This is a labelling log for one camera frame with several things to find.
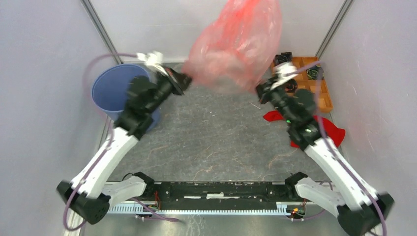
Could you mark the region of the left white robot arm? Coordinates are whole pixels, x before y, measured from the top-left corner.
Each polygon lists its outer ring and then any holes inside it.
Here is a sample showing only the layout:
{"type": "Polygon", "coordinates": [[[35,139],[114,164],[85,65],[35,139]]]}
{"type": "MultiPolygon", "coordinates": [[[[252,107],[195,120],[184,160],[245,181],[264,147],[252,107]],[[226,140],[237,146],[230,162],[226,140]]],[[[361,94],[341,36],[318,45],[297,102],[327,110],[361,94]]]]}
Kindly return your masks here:
{"type": "Polygon", "coordinates": [[[172,94],[184,95],[192,78],[163,66],[157,69],[157,82],[145,76],[134,77],[126,88],[124,110],[114,122],[106,141],[85,168],[71,181],[62,180],[56,191],[65,202],[64,227],[69,231],[67,212],[71,209],[82,217],[81,225],[101,221],[108,210],[134,197],[149,200],[154,196],[154,186],[140,176],[132,176],[113,187],[105,183],[115,167],[147,133],[154,122],[152,114],[172,94]]]}

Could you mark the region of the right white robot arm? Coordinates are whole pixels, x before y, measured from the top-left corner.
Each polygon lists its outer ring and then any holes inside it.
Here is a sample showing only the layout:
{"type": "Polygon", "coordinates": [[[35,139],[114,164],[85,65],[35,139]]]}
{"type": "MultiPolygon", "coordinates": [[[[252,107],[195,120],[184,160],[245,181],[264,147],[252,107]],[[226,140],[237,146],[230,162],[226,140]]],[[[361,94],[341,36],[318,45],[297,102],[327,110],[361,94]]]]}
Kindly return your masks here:
{"type": "Polygon", "coordinates": [[[392,196],[378,193],[363,180],[326,136],[322,119],[314,118],[282,87],[265,82],[256,86],[256,93],[260,103],[269,102],[286,119],[290,139],[321,167],[337,188],[332,191],[309,177],[295,177],[285,185],[285,197],[314,202],[335,216],[350,236],[363,236],[377,226],[381,226],[382,235],[386,236],[386,218],[394,205],[392,196]]]}

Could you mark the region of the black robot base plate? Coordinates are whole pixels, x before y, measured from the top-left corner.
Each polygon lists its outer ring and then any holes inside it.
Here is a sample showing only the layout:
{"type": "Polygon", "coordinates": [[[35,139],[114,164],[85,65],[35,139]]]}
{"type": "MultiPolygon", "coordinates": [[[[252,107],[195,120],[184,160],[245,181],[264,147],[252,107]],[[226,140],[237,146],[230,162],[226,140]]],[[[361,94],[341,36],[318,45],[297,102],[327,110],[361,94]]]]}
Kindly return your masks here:
{"type": "Polygon", "coordinates": [[[160,210],[261,210],[276,203],[303,203],[282,182],[156,182],[137,198],[160,210]]]}

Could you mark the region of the red translucent trash bag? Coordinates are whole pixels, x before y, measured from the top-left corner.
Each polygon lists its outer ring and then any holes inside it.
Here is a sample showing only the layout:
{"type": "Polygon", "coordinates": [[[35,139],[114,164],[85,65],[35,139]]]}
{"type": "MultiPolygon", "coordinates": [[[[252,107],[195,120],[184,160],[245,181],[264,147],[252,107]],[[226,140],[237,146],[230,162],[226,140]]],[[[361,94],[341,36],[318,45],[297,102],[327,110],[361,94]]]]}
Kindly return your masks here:
{"type": "Polygon", "coordinates": [[[182,72],[216,92],[253,92],[280,43],[277,0],[229,0],[197,38],[182,72]]]}

